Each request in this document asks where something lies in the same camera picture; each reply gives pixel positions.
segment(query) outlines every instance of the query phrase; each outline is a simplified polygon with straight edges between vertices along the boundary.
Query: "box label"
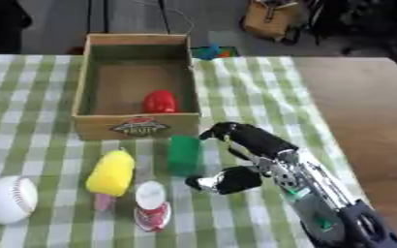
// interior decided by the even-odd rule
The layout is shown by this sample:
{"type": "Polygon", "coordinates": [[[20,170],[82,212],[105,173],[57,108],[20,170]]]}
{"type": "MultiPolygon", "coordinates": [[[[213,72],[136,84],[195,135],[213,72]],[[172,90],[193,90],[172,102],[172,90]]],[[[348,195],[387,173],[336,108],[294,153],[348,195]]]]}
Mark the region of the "box label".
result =
{"type": "Polygon", "coordinates": [[[159,123],[152,117],[137,117],[110,129],[127,136],[145,137],[168,128],[168,125],[159,123]]]}

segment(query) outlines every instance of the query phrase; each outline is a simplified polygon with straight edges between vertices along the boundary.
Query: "robotic arm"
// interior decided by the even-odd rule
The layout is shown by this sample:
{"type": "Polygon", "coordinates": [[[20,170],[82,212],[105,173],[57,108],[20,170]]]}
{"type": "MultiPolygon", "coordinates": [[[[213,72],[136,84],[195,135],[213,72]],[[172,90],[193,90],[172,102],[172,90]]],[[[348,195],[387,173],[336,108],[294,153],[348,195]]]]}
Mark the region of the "robotic arm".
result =
{"type": "Polygon", "coordinates": [[[225,195],[259,187],[262,177],[272,177],[315,247],[397,248],[397,234],[379,214],[355,199],[307,150],[235,122],[217,123],[200,135],[209,138],[226,142],[230,153],[252,165],[212,177],[190,176],[187,185],[225,195]]]}

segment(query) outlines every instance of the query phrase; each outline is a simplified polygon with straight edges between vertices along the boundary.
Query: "checkered tablecloth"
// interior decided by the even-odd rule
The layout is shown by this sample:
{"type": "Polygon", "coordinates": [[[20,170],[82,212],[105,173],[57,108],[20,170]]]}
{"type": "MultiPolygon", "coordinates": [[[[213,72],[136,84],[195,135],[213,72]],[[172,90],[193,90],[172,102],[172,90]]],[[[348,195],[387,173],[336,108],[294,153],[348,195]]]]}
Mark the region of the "checkered tablecloth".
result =
{"type": "MultiPolygon", "coordinates": [[[[310,247],[294,212],[271,180],[230,196],[197,193],[167,171],[168,142],[83,142],[71,123],[80,57],[0,55],[0,176],[20,174],[38,187],[29,219],[0,226],[0,247],[310,247]],[[132,190],[107,212],[93,209],[84,181],[107,151],[125,147],[137,160],[135,184],[168,190],[173,216],[157,233],[133,220],[132,190]]],[[[287,57],[194,60],[201,129],[248,122],[310,150],[356,195],[351,168],[287,57]]],[[[203,144],[211,174],[242,165],[215,140],[203,144]]]]}

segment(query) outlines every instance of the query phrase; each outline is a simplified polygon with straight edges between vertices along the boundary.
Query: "chair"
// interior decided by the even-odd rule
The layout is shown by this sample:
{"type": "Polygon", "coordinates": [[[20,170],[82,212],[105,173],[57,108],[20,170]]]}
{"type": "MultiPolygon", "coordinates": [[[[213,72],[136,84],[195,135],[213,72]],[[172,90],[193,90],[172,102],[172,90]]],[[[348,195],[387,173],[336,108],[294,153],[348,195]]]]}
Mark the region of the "chair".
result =
{"type": "Polygon", "coordinates": [[[22,30],[31,24],[16,0],[0,0],[0,53],[20,53],[22,30]]]}
{"type": "Polygon", "coordinates": [[[366,15],[352,15],[355,41],[345,46],[342,53],[349,55],[353,50],[377,48],[397,62],[397,0],[384,0],[370,7],[366,15]]]}

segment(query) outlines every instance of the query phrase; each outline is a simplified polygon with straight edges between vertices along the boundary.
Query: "yellow sponge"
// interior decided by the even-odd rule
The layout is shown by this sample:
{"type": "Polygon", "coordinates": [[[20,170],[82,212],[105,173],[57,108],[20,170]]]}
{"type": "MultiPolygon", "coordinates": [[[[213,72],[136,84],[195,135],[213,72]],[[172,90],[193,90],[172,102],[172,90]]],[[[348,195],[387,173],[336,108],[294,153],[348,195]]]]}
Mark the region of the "yellow sponge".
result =
{"type": "Polygon", "coordinates": [[[110,151],[96,165],[87,179],[87,190],[93,193],[121,197],[133,178],[135,162],[123,150],[110,151]]]}

